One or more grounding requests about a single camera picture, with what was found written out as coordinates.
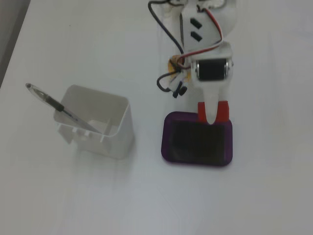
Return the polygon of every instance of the black wire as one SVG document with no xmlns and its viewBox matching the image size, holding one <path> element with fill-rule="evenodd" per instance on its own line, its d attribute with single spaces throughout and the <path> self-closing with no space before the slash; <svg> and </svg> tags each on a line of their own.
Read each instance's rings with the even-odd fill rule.
<svg viewBox="0 0 313 235">
<path fill-rule="evenodd" d="M 175 74 L 175 73 L 177 73 L 177 72 L 179 72 L 179 71 L 168 72 L 168 73 L 166 73 L 166 74 L 163 74 L 163 75 L 162 75 L 161 77 L 159 77 L 159 78 L 157 79 L 157 81 L 156 81 L 157 87 L 159 87 L 160 90 L 163 91 L 163 92 L 170 92 L 171 90 L 170 90 L 169 88 L 163 88 L 163 87 L 161 86 L 160 81 L 161 81 L 162 78 L 165 78 L 165 77 L 167 77 L 167 76 L 173 75 L 173 74 Z"/>
<path fill-rule="evenodd" d="M 181 54 L 184 54 L 184 51 L 181 47 L 181 45 L 178 43 L 178 41 L 174 38 L 174 36 L 170 33 L 170 31 L 168 31 L 168 29 L 164 26 L 164 24 L 160 21 L 160 19 L 157 17 L 156 13 L 153 11 L 152 9 L 152 4 L 165 4 L 168 3 L 170 4 L 171 0 L 163 0 L 163 1 L 149 1 L 148 2 L 148 8 L 149 11 L 151 12 L 151 15 L 153 16 L 153 18 L 156 20 L 156 22 L 161 26 L 161 28 L 165 31 L 165 33 L 167 34 L 167 36 L 170 37 L 170 39 L 175 43 L 175 45 L 177 46 L 177 48 L 179 49 Z"/>
<path fill-rule="evenodd" d="M 171 6 L 184 6 L 184 4 L 174 4 L 174 3 L 171 3 L 171 1 L 169 1 L 168 4 L 170 4 Z"/>
</svg>

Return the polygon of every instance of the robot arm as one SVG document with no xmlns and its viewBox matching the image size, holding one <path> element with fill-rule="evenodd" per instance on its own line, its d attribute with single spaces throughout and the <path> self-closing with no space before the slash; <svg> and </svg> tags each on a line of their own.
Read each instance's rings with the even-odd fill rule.
<svg viewBox="0 0 313 235">
<path fill-rule="evenodd" d="M 232 50 L 224 37 L 236 24 L 236 0 L 166 2 L 183 5 L 180 36 L 184 54 L 176 61 L 180 73 L 172 79 L 169 89 L 177 97 L 184 78 L 188 76 L 186 70 L 190 69 L 191 81 L 203 90 L 206 119 L 213 124 L 218 102 L 227 100 L 227 88 L 232 77 Z"/>
</svg>

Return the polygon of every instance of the purple square dish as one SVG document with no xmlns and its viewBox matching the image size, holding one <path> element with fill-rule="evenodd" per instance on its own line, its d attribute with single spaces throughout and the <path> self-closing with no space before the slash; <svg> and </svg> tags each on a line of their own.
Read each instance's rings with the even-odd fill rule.
<svg viewBox="0 0 313 235">
<path fill-rule="evenodd" d="M 173 132 L 175 130 L 175 123 L 178 123 L 178 122 L 187 123 L 188 125 L 189 124 L 193 125 L 193 123 L 195 123 L 197 128 L 200 129 L 202 133 L 205 132 L 204 134 L 210 134 L 207 132 L 210 129 L 206 128 L 205 126 L 212 126 L 212 127 L 214 126 L 214 128 L 212 128 L 212 131 L 214 129 L 217 129 L 219 131 L 219 136 L 221 137 L 221 140 L 222 140 L 218 144 L 221 150 L 219 151 L 218 158 L 216 157 L 217 154 L 214 152 L 216 151 L 216 149 L 214 148 L 212 150 L 214 153 L 210 152 L 210 150 L 207 150 L 207 148 L 204 148 L 206 149 L 207 152 L 201 152 L 200 157 L 196 157 L 196 158 L 193 157 L 196 155 L 199 156 L 199 150 L 197 150 L 197 142 L 195 143 L 196 145 L 192 146 L 195 152 L 198 151 L 197 154 L 195 154 L 192 152 L 193 150 L 191 150 L 190 148 L 188 149 L 188 147 L 186 147 L 186 144 L 189 145 L 188 140 L 184 140 L 182 143 L 180 143 L 180 145 L 182 146 L 182 149 L 179 151 L 176 151 L 175 157 L 173 157 L 173 148 L 171 146 L 172 145 L 171 143 L 175 142 L 172 140 L 172 138 L 173 138 Z M 188 129 L 186 130 L 179 129 L 179 132 L 184 133 L 190 139 L 194 138 L 194 136 L 192 136 L 192 133 L 189 136 Z M 233 158 L 232 123 L 231 121 L 228 121 L 228 122 L 221 122 L 221 123 L 215 123 L 213 125 L 209 125 L 208 123 L 199 122 L 197 113 L 172 112 L 164 120 L 161 153 L 162 153 L 163 158 L 166 161 L 172 162 L 172 163 L 184 163 L 184 164 L 196 164 L 196 165 L 202 164 L 202 165 L 214 165 L 214 166 L 228 165 Z"/>
</svg>

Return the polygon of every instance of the pen holder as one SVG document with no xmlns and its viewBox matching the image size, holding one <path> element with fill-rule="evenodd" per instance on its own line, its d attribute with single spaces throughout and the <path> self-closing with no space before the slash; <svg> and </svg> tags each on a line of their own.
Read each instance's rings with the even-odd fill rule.
<svg viewBox="0 0 313 235">
<path fill-rule="evenodd" d="M 134 131 L 127 98 L 73 85 L 61 103 L 102 133 L 83 129 L 55 111 L 58 132 L 68 143 L 74 140 L 82 150 L 113 158 L 128 155 Z"/>
</svg>

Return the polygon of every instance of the purple tray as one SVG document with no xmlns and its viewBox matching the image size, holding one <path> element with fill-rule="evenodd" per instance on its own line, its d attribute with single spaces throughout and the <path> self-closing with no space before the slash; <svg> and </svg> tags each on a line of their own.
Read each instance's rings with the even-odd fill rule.
<svg viewBox="0 0 313 235">
<path fill-rule="evenodd" d="M 161 154 L 163 158 L 167 160 L 168 162 L 172 162 L 168 158 L 168 152 L 169 152 L 169 138 L 170 138 L 171 130 L 172 130 L 171 125 L 173 121 L 199 122 L 199 118 L 198 118 L 198 114 L 196 113 L 186 113 L 186 112 L 172 112 L 166 116 L 164 120 L 164 127 L 163 127 Z M 224 126 L 225 139 L 224 139 L 224 164 L 223 165 L 228 165 L 233 158 L 232 123 L 231 121 L 228 121 L 228 122 L 215 123 L 214 125 Z"/>
</svg>

